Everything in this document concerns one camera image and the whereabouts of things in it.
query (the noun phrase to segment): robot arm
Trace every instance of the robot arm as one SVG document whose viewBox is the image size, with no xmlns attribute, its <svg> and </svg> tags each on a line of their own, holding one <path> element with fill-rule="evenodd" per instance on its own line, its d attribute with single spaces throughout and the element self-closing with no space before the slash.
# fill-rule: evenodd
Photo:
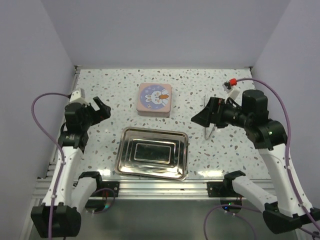
<svg viewBox="0 0 320 240">
<path fill-rule="evenodd" d="M 215 124 L 217 128 L 228 125 L 243 128 L 266 164 L 276 196 L 264 191 L 240 171 L 224 176 L 224 191 L 240 194 L 253 203 L 263 213 L 266 225 L 275 234 L 292 231 L 310 223 L 288 177 L 285 163 L 286 131 L 280 122 L 269 119 L 267 97 L 262 91 L 246 90 L 242 94 L 240 106 L 234 101 L 239 91 L 234 91 L 231 81 L 224 85 L 230 98 L 211 97 L 206 107 L 191 121 L 203 127 Z M 314 208 L 304 194 L 291 159 L 289 161 L 303 206 L 316 221 L 320 220 L 320 210 Z"/>
<path fill-rule="evenodd" d="M 92 193 L 102 187 L 100 173 L 88 171 L 80 175 L 78 184 L 73 189 L 76 170 L 89 139 L 88 129 L 110 117 L 111 108 L 103 104 L 98 97 L 94 97 L 93 100 L 99 107 L 97 111 L 86 102 L 84 90 L 76 89 L 70 95 L 69 104 L 65 107 L 65 124 L 58 138 L 64 153 L 64 161 L 58 151 L 57 167 L 49 190 L 41 206 L 35 206 L 31 211 L 31 219 L 42 238 L 48 237 L 52 200 L 54 200 L 52 237 L 75 237 L 80 231 L 81 212 L 85 204 Z M 56 193 L 53 196 L 56 182 Z"/>
</svg>

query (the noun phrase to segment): white bunny illustration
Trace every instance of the white bunny illustration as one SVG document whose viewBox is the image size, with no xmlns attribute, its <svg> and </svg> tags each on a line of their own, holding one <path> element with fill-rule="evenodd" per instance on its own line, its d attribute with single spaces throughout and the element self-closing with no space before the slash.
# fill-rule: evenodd
<svg viewBox="0 0 320 240">
<path fill-rule="evenodd" d="M 166 89 L 162 91 L 154 91 L 151 94 L 145 95 L 146 102 L 153 102 L 154 104 L 162 104 L 163 106 L 168 104 L 169 92 Z"/>
</svg>

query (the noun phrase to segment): speckled white surface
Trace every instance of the speckled white surface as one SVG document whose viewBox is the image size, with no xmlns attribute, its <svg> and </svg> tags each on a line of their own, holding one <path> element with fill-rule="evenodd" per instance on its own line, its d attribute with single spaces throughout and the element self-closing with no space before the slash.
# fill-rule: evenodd
<svg viewBox="0 0 320 240">
<path fill-rule="evenodd" d="M 245 131 L 228 126 L 205 140 L 204 129 L 190 121 L 204 107 L 204 96 L 226 97 L 222 84 L 231 78 L 251 77 L 247 69 L 94 69 L 81 70 L 77 88 L 83 88 L 87 101 L 95 96 L 111 110 L 111 118 L 92 126 L 77 176 L 84 171 L 100 171 L 104 179 L 137 179 L 115 173 L 122 130 L 142 127 L 181 131 L 189 136 L 189 180 L 222 179 L 228 172 L 241 170 L 251 179 L 270 179 L 268 170 L 246 138 Z M 172 86 L 169 118 L 139 116 L 136 110 L 140 83 L 168 83 Z M 243 91 L 253 89 L 251 81 L 239 83 Z"/>
</svg>

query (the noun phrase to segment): baking tray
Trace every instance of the baking tray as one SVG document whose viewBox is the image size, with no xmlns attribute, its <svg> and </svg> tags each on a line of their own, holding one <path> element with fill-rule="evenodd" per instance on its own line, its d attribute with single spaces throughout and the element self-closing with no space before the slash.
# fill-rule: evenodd
<svg viewBox="0 0 320 240">
<path fill-rule="evenodd" d="M 187 175 L 188 136 L 184 132 L 139 127 L 123 130 L 115 171 L 169 180 Z"/>
</svg>

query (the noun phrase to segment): white wall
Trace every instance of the white wall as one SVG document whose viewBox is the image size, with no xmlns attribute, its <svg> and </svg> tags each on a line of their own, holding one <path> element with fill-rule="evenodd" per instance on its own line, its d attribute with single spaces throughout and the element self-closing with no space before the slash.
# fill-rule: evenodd
<svg viewBox="0 0 320 240">
<path fill-rule="evenodd" d="M 37 176 L 52 143 L 31 116 L 35 97 L 68 93 L 74 67 L 40 0 L 5 0 L 0 7 L 0 239 L 18 239 Z M 57 135 L 65 99 L 39 101 L 36 114 Z"/>
<path fill-rule="evenodd" d="M 320 1 L 292 0 L 254 65 L 283 98 L 292 128 L 291 155 L 303 189 L 320 208 Z M 269 94 L 274 119 L 283 112 Z"/>
<path fill-rule="evenodd" d="M 253 66 L 290 0 L 42 0 L 74 65 Z"/>
</svg>

